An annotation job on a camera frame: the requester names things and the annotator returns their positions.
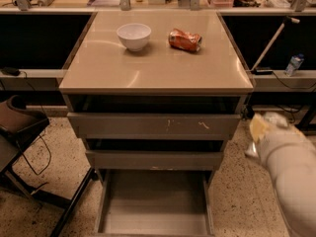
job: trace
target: drawer front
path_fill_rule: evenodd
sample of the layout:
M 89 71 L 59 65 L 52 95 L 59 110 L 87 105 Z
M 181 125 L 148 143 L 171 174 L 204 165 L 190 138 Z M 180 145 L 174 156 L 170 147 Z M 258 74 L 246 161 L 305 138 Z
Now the drawer front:
M 222 152 L 173 151 L 110 151 L 87 150 L 87 159 L 94 169 L 139 170 L 217 170 Z
M 81 138 L 227 140 L 238 115 L 68 114 Z

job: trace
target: bottle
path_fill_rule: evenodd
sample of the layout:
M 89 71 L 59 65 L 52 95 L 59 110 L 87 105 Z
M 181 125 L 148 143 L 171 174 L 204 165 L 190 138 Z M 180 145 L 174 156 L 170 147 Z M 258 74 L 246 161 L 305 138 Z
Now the bottle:
M 289 63 L 284 71 L 285 75 L 292 76 L 295 74 L 296 70 L 300 67 L 300 65 L 304 61 L 304 55 L 299 53 L 294 55 L 290 60 Z

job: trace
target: bowl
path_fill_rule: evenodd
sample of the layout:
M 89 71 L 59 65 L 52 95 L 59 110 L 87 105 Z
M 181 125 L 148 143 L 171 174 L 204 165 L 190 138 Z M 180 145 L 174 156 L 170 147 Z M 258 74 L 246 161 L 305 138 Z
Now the bowl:
M 120 42 L 128 50 L 140 51 L 148 44 L 151 29 L 143 24 L 131 23 L 118 28 L 117 34 Z

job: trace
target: cabinet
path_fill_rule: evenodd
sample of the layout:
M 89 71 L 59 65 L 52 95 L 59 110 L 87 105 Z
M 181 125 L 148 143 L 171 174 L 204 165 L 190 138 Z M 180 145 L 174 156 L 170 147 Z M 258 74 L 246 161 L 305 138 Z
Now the cabinet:
M 152 28 L 140 52 L 116 36 L 129 22 Z M 174 27 L 200 52 L 169 47 Z M 213 236 L 207 189 L 252 90 L 215 12 L 98 12 L 60 84 L 104 187 L 96 236 Z

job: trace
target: red package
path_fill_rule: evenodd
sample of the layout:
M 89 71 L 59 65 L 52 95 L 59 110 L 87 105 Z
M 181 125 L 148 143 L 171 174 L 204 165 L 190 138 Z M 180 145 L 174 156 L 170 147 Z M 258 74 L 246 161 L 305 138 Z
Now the red package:
M 201 40 L 198 34 L 185 33 L 176 28 L 169 33 L 170 46 L 187 51 L 199 51 Z

